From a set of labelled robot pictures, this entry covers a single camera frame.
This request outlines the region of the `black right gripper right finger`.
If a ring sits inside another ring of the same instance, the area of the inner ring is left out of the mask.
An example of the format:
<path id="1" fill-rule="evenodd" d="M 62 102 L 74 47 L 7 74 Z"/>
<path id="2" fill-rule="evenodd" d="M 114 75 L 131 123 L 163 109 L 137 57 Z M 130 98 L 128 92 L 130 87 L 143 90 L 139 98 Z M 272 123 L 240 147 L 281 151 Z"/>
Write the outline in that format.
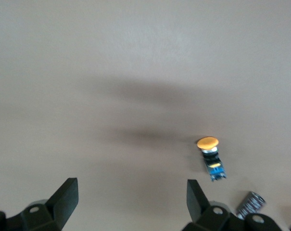
<path id="1" fill-rule="evenodd" d="M 182 231 L 280 231 L 266 215 L 252 213 L 242 220 L 222 206 L 210 205 L 197 180 L 187 180 L 187 207 L 192 222 Z"/>

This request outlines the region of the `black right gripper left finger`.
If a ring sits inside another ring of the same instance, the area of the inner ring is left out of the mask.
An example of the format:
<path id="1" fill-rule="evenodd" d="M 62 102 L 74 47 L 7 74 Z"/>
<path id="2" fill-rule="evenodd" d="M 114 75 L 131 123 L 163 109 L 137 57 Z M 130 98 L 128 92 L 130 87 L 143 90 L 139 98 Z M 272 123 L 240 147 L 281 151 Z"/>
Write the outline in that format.
<path id="1" fill-rule="evenodd" d="M 78 204 L 78 180 L 68 178 L 48 199 L 32 202 L 19 214 L 0 211 L 0 231 L 62 231 Z"/>

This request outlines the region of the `orange push button switch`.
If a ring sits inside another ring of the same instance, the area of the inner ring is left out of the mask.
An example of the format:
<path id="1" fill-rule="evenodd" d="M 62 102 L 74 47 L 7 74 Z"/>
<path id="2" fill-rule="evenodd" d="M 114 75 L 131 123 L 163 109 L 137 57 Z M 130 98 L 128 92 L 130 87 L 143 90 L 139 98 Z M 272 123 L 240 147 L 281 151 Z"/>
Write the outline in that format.
<path id="1" fill-rule="evenodd" d="M 215 137 L 203 137 L 197 141 L 211 181 L 225 179 L 225 168 L 219 156 L 219 140 Z"/>

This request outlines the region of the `dark printed capacitor cylinder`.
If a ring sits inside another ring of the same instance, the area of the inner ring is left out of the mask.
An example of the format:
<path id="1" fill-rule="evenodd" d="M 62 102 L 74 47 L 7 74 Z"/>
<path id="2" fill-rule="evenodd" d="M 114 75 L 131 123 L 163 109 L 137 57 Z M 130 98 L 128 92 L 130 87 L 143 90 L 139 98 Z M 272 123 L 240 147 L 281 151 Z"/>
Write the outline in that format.
<path id="1" fill-rule="evenodd" d="M 265 199 L 259 194 L 249 191 L 235 210 L 239 219 L 245 219 L 248 214 L 258 213 L 266 204 Z"/>

